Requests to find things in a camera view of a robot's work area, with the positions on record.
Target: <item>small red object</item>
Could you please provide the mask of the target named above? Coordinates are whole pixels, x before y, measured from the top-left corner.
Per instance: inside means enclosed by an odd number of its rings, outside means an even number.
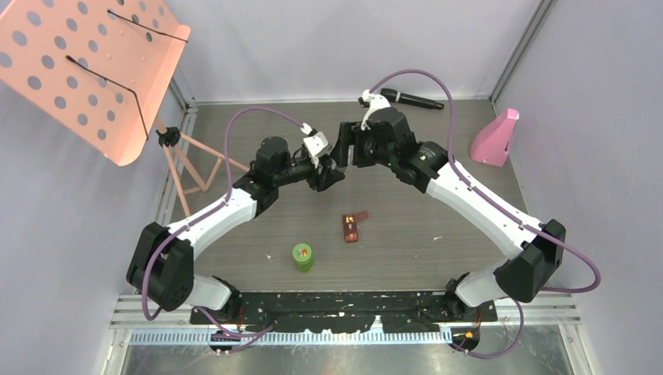
[[[366,219],[368,219],[368,211],[366,210],[342,216],[343,239],[347,243],[359,241],[357,223]]]

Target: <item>music stand tripod legs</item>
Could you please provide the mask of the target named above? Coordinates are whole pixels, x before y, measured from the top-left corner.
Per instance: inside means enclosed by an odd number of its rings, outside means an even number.
[[[163,152],[166,154],[166,159],[168,160],[170,175],[173,177],[173,182],[175,183],[175,187],[177,188],[177,195],[180,197],[182,209],[185,211],[185,215],[189,217],[191,215],[191,210],[189,210],[188,203],[186,201],[186,194],[190,194],[196,191],[207,191],[210,188],[210,185],[212,184],[214,176],[217,174],[217,171],[219,170],[221,162],[225,159],[225,155],[213,148],[210,148],[207,145],[204,145],[203,143],[198,142],[197,140],[189,137],[188,135],[181,133],[180,130],[177,129],[176,127],[166,127],[165,125],[163,125],[163,122],[159,117],[155,118],[154,124],[156,125],[157,129],[156,132],[159,135],[159,145],[163,148]],[[216,164],[214,164],[214,168],[212,168],[212,173],[210,174],[210,177],[207,179],[207,181],[204,181],[202,177],[200,177],[198,171],[195,170],[195,167],[193,166],[193,164],[191,164],[191,160],[188,159],[186,154],[184,154],[184,152],[182,151],[181,147],[177,144],[180,138],[189,142],[191,145],[200,148],[204,152],[210,153],[211,155],[217,157],[217,162]],[[180,181],[179,175],[177,174],[177,168],[175,167],[175,161],[173,159],[172,154],[170,154],[169,148],[173,149],[175,156],[177,156],[177,158],[180,160],[184,168],[189,172],[189,174],[191,174],[195,183],[198,184],[198,187],[192,187],[187,190],[184,190],[182,188],[182,183]],[[228,161],[230,162],[230,164],[238,167],[244,172],[249,172],[248,166],[245,166],[233,159],[229,159]]]

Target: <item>green roll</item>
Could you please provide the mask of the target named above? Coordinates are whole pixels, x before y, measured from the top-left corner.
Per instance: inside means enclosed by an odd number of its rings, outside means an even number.
[[[295,264],[302,272],[309,272],[313,269],[313,250],[307,244],[299,244],[292,250],[292,257],[295,258]]]

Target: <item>cable connector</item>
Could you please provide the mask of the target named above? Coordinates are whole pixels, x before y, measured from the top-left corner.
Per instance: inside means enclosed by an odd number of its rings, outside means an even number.
[[[321,131],[315,131],[315,129],[309,137],[304,138],[304,146],[316,168],[320,165],[320,158],[323,155],[329,155],[329,152],[332,151],[332,145],[329,144],[327,137]]]
[[[364,119],[361,121],[361,130],[370,130],[366,121],[373,112],[391,107],[387,98],[380,94],[372,94],[369,90],[364,90],[358,100],[364,108],[368,107],[368,110],[364,114]]]

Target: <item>black wire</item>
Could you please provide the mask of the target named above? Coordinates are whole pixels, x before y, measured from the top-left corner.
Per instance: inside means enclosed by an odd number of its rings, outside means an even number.
[[[86,71],[88,71],[88,72],[90,72],[90,73],[96,75],[97,77],[103,78],[104,80],[107,80],[107,81],[109,81],[109,82],[112,83],[112,84],[116,84],[116,85],[120,86],[121,88],[123,88],[124,90],[127,90],[127,91],[129,91],[130,93],[132,93],[132,94],[134,95],[134,98],[136,98],[136,105],[138,105],[138,113],[140,113],[140,115],[141,115],[141,121],[143,122],[143,130],[145,130],[145,137],[146,137],[146,140],[147,140],[147,141],[149,140],[149,133],[148,133],[148,131],[147,131],[147,125],[145,125],[145,118],[143,117],[143,111],[142,111],[142,109],[141,109],[141,103],[138,101],[138,94],[136,94],[136,91],[130,89],[130,88],[127,87],[127,86],[124,86],[123,84],[119,84],[119,83],[117,83],[116,81],[111,80],[111,79],[108,78],[108,77],[104,77],[103,75],[101,75],[101,74],[99,74],[99,73],[97,73],[97,72],[95,72],[95,71],[93,71],[93,70],[89,70],[88,68],[86,68],[85,66],[83,66],[80,62],[76,61],[75,59],[73,59],[73,57],[71,57],[71,56],[69,56],[69,55],[66,56],[66,59],[69,60],[69,61],[71,61],[72,63],[78,65],[81,69],[86,70]]]
[[[140,27],[142,27],[142,28],[144,28],[144,29],[146,29],[146,30],[150,30],[150,31],[152,31],[152,32],[155,33],[155,34],[163,35],[163,36],[165,36],[165,37],[171,37],[171,38],[173,38],[173,39],[177,39],[177,40],[179,40],[179,41],[183,41],[184,43],[188,43],[188,40],[186,40],[186,39],[182,39],[181,37],[176,37],[176,36],[171,35],[171,34],[167,34],[167,33],[161,32],[161,31],[154,30],[154,29],[152,29],[151,27],[147,27],[147,26],[145,26],[145,25],[141,25],[141,24],[138,23],[138,22],[135,22],[135,21],[133,21],[133,20],[129,20],[129,19],[126,18],[126,17],[122,17],[122,16],[120,16],[119,14],[115,13],[114,11],[112,11],[112,10],[110,10],[110,9],[108,9],[107,12],[108,12],[109,14],[114,15],[115,17],[117,17],[117,18],[119,18],[119,19],[121,19],[121,20],[125,20],[125,21],[127,21],[127,22],[131,22],[131,23],[133,23],[133,24],[136,25],[136,26],[140,26]]]

